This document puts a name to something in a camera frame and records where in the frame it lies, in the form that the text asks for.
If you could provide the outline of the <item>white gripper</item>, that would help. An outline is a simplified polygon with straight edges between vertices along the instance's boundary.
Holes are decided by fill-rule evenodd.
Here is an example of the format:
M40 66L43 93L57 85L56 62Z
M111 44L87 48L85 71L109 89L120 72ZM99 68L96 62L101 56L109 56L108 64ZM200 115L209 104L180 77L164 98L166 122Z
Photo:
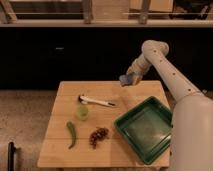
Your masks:
M131 76L133 83L139 83L150 67L151 63L143 55L140 55L132 62L126 74Z

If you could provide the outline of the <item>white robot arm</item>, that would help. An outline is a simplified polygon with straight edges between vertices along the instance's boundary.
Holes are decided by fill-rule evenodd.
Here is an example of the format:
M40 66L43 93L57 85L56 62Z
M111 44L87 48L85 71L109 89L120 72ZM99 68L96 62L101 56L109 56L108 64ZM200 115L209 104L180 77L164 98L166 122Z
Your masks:
M168 171L213 171L213 100L167 59L166 42L146 40L127 70L136 85L153 66L176 101Z

